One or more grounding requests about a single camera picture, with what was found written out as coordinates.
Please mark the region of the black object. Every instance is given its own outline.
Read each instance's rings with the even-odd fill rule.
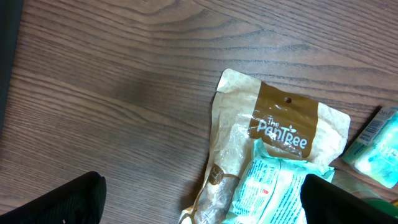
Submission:
[[[98,224],[106,198],[105,178],[88,172],[0,216],[2,224]]]
[[[308,224],[398,223],[398,219],[313,174],[305,178],[300,197]]]
[[[0,134],[24,0],[0,0]]]

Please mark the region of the light blue packet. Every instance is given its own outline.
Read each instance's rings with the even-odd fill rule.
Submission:
[[[334,173],[332,167],[271,157],[258,139],[223,223],[306,223],[300,200],[305,176],[331,182]]]
[[[343,156],[350,166],[388,188],[398,182],[397,110],[383,107]]]

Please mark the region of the brown wooden tabletop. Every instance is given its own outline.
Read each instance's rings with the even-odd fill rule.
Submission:
[[[393,0],[25,0],[0,143],[0,213],[84,174],[102,223],[177,223],[203,183],[221,72],[351,116],[398,105]],[[386,200],[387,189],[335,161]]]

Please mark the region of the beige plastic bag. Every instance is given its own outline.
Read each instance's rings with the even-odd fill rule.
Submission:
[[[255,139],[273,157],[327,166],[343,152],[350,122],[347,114],[231,69],[221,76],[211,116],[205,183],[181,224],[225,219]]]

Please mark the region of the wet wipes packet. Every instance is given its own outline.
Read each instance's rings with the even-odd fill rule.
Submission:
[[[272,157],[327,166],[347,142],[350,118],[323,103],[280,91],[227,69],[211,111],[210,155],[205,182],[179,223],[221,223],[234,190],[262,139]]]
[[[388,188],[398,182],[397,111],[383,107],[343,156],[354,169]]]
[[[334,173],[332,167],[271,157],[258,139],[223,224],[307,223],[300,200],[305,176],[315,174],[331,182]]]

